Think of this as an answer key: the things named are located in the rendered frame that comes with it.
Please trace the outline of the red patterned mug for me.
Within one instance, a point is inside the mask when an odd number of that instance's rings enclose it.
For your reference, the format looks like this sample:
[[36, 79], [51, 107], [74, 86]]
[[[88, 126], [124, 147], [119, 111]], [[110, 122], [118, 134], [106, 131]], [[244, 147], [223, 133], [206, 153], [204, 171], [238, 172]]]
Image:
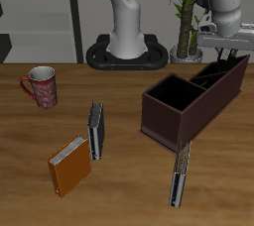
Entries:
[[[30, 82], [33, 91], [24, 85], [25, 80]], [[42, 109], [52, 109], [58, 103], [56, 72], [50, 66], [34, 67], [27, 76], [21, 77], [20, 86]]]

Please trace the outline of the black book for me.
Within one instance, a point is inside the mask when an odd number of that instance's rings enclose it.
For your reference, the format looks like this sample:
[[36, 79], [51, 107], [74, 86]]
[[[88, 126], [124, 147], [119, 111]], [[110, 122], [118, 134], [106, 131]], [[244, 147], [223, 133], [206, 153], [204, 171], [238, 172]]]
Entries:
[[186, 145], [179, 143], [169, 199], [169, 204], [173, 207], [179, 208], [181, 206], [188, 171], [190, 152], [191, 143], [187, 143]]
[[90, 158], [92, 160], [100, 161], [105, 134], [102, 103], [91, 104], [87, 123], [87, 133], [90, 148]]

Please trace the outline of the orange book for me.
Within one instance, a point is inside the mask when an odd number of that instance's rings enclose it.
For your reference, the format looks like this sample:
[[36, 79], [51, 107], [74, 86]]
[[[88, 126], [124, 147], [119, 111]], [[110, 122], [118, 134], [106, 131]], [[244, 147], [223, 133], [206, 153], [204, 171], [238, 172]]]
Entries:
[[65, 197], [91, 172], [88, 143], [76, 135], [49, 156], [47, 162], [56, 194]]

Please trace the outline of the grey shelf unit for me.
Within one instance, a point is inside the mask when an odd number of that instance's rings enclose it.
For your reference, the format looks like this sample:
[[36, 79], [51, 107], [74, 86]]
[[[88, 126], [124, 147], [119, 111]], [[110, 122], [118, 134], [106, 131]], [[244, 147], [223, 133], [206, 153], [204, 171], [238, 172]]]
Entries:
[[12, 49], [3, 63], [75, 63], [69, 0], [0, 0], [0, 34]]

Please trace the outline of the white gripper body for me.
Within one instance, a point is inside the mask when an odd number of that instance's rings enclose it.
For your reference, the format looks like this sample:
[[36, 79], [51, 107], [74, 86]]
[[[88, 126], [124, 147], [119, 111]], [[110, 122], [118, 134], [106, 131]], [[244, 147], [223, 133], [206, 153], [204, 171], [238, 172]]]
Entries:
[[254, 52], [254, 24], [242, 24], [232, 37], [220, 37], [209, 32], [198, 32], [197, 44], [207, 48], [235, 49]]

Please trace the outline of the dark brown desk caddy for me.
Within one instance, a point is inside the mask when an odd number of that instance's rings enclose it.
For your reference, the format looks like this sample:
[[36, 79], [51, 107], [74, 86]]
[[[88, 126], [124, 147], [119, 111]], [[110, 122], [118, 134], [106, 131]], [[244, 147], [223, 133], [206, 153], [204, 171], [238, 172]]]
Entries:
[[142, 94], [140, 133], [175, 153], [238, 96], [248, 60], [237, 57], [229, 70], [212, 62], [189, 80], [165, 76]]

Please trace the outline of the dark vertical post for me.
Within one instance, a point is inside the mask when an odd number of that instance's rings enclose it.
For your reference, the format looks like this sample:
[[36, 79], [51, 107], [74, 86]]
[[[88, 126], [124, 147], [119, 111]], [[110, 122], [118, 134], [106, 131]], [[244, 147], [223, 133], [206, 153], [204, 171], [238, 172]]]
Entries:
[[83, 63], [83, 50], [82, 50], [78, 2], [77, 0], [69, 0], [69, 2], [70, 2], [70, 12], [71, 12], [72, 27], [73, 27], [76, 61], [78, 63]]

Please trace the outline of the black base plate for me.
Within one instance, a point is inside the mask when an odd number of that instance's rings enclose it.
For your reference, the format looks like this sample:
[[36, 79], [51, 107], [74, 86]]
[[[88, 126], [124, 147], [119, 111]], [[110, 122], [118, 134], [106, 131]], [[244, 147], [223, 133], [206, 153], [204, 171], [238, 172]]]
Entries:
[[156, 70], [168, 63], [168, 51], [158, 43], [153, 34], [144, 35], [148, 50], [133, 59], [121, 59], [113, 56], [106, 48], [109, 45], [109, 35], [99, 35], [96, 43], [86, 52], [86, 61], [90, 67], [98, 70]]

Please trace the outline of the green pot plant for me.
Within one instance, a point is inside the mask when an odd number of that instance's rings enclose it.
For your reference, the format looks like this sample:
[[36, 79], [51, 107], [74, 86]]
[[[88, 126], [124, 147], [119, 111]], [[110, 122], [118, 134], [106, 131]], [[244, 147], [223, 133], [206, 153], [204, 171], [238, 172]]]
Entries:
[[170, 50], [171, 63], [201, 63], [202, 50], [197, 47], [197, 29], [192, 21], [199, 23], [199, 18], [193, 13], [194, 0], [169, 0], [174, 4], [181, 20], [179, 40]]

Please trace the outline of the dark block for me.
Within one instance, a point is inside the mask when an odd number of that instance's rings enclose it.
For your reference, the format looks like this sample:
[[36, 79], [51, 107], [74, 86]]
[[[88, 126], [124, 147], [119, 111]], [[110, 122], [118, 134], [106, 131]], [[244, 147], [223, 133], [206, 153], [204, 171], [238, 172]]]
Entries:
[[0, 63], [3, 63], [12, 49], [12, 43], [8, 34], [0, 34]]

